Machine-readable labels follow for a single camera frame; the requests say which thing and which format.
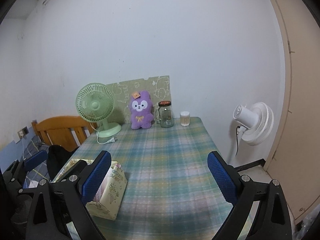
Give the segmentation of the black office chair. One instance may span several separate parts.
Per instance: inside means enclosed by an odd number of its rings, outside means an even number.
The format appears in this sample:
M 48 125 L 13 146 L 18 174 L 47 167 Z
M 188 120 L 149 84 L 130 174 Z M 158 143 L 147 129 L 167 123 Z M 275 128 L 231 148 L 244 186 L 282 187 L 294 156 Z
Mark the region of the black office chair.
M 78 147 L 76 147 L 73 151 L 68 151 L 60 145 L 49 146 L 47 170 L 51 181 L 53 181 L 61 168 L 64 167 L 77 149 Z

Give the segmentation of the yellow cartoon storage box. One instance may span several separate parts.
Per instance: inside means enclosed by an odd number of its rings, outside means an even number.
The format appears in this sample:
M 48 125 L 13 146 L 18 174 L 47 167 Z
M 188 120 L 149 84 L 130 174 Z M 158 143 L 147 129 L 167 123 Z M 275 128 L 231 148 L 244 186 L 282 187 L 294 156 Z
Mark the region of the yellow cartoon storage box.
M 91 216 L 116 220 L 121 201 L 127 186 L 127 178 L 120 163 L 111 161 L 103 182 L 93 200 L 86 204 Z

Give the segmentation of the beige door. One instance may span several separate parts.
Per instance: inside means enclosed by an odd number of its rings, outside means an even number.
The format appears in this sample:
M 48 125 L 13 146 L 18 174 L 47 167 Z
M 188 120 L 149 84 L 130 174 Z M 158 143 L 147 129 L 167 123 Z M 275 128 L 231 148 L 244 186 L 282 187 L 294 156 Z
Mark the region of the beige door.
M 264 169 L 298 224 L 319 204 L 319 26 L 302 0 L 270 0 L 285 55 L 283 109 Z

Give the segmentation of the green desk fan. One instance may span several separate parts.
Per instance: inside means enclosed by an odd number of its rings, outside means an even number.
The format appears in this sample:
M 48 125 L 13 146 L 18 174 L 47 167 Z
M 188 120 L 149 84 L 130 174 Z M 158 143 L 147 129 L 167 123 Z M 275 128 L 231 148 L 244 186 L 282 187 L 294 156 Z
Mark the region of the green desk fan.
M 108 117 L 114 111 L 115 99 L 107 85 L 102 83 L 85 85 L 76 96 L 75 106 L 84 120 L 100 124 L 96 130 L 98 144 L 107 144 L 121 131 L 120 124 L 108 121 Z

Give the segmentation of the white standing fan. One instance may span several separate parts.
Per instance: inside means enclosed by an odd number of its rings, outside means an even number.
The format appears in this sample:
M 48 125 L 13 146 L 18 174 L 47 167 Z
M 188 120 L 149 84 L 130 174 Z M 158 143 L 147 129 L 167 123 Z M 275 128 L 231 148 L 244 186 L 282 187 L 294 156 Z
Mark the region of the white standing fan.
M 257 146 L 269 136 L 274 124 L 274 113 L 264 102 L 257 102 L 250 108 L 238 105 L 233 112 L 233 119 L 239 124 L 236 128 L 236 156 L 240 141 Z

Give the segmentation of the plaid tablecloth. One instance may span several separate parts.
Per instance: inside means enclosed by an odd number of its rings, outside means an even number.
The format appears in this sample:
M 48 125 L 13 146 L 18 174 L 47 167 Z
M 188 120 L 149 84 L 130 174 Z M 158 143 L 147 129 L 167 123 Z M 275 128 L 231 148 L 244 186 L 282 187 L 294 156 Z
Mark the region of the plaid tablecloth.
M 90 135 L 74 158 L 108 151 L 128 184 L 116 220 L 95 218 L 106 239 L 212 239 L 232 209 L 207 166 L 216 146 L 202 120 L 133 130 L 125 124 L 116 141 L 101 145 Z

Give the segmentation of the purple plush bear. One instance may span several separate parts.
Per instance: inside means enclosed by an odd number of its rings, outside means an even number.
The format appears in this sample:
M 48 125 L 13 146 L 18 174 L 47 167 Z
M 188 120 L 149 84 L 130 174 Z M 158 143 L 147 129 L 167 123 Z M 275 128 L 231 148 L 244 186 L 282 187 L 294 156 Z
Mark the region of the purple plush bear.
M 151 113 L 152 107 L 151 96 L 147 90 L 134 92 L 129 102 L 132 129 L 148 129 L 152 126 L 152 122 L 154 121 L 153 114 Z

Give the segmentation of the cotton swab container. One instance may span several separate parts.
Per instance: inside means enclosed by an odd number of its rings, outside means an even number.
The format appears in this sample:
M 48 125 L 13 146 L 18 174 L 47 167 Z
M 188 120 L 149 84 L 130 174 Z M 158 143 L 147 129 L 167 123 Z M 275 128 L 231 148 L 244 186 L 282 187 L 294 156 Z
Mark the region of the cotton swab container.
M 184 127 L 190 125 L 190 112 L 182 111 L 180 113 L 180 124 Z

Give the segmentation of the glass mason jar mug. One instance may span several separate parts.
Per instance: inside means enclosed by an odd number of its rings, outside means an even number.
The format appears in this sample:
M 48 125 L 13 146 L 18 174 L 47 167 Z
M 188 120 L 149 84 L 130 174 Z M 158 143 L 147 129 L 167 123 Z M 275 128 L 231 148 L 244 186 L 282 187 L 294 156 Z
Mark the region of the glass mason jar mug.
M 157 114 L 157 121 L 162 128 L 170 128 L 174 126 L 171 101 L 160 101 L 158 103 Z

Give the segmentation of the green patterned board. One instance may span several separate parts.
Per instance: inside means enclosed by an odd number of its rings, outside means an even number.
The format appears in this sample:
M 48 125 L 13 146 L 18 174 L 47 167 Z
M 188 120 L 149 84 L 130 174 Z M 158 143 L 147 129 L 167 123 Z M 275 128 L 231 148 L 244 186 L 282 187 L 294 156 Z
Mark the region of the green patterned board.
M 136 79 L 122 81 L 106 85 L 115 99 L 113 113 L 108 117 L 108 122 L 119 124 L 130 123 L 129 101 L 133 92 L 147 90 L 153 103 L 153 109 L 158 108 L 160 101 L 171 101 L 170 78 L 166 76 L 155 76 L 148 79 Z

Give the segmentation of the wall power socket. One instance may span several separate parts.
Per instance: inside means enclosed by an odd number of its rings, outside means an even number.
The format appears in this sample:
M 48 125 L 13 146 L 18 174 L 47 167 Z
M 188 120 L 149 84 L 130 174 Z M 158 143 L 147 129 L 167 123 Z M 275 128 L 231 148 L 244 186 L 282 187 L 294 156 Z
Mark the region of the wall power socket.
M 20 139 L 22 139 L 24 136 L 26 136 L 29 133 L 29 129 L 27 128 L 27 126 L 25 126 L 24 128 L 22 128 L 21 130 L 19 130 L 17 132 L 18 136 Z

